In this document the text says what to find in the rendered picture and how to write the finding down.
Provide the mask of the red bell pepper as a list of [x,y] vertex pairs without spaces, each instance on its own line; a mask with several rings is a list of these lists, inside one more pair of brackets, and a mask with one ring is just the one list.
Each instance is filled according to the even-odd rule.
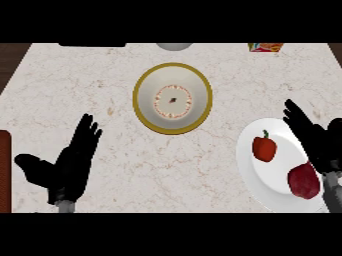
[[267,131],[262,131],[264,136],[255,137],[252,141],[252,154],[254,157],[262,161],[270,162],[276,155],[277,144],[270,139],[270,134]]

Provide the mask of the grey round object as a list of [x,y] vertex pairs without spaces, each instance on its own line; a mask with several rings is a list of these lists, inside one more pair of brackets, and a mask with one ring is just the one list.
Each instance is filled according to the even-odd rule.
[[190,47],[193,43],[156,43],[156,45],[166,51],[181,51]]

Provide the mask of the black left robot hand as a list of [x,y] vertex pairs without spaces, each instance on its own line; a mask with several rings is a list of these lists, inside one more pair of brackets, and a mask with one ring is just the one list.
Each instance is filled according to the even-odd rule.
[[14,157],[28,182],[47,189],[50,205],[62,201],[75,203],[84,194],[100,136],[93,116],[84,114],[54,164],[31,154]]

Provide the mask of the white bowl with gold rim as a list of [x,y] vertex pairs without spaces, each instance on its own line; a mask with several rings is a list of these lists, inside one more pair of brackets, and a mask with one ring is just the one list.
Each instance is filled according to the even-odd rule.
[[212,108],[211,84],[200,71],[175,62],[152,67],[134,86],[133,108],[152,131],[165,135],[190,132]]

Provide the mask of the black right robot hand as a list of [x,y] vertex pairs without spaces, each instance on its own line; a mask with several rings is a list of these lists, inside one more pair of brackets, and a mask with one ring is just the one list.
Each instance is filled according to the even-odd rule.
[[314,124],[304,111],[288,99],[283,121],[298,138],[316,171],[342,176],[342,118],[335,118],[327,128]]

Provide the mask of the white plate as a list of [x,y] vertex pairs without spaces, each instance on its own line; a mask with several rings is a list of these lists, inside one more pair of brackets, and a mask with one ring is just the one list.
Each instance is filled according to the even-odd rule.
[[[276,155],[270,162],[259,161],[252,153],[252,142],[268,132],[276,142]],[[293,167],[307,163],[301,143],[282,119],[255,120],[242,130],[236,144],[236,161],[246,188],[273,212],[319,212],[324,208],[323,192],[311,199],[296,197],[289,189],[288,173]]]

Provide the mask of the orange and red box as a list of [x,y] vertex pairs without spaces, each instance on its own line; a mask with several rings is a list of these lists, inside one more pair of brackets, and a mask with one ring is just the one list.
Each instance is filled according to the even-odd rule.
[[279,52],[282,49],[282,43],[249,43],[251,52]]

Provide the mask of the dark red pear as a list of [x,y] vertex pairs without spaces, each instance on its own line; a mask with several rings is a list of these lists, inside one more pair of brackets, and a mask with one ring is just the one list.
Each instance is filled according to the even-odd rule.
[[288,173],[288,185],[292,194],[310,200],[320,192],[320,180],[310,162],[298,165]]

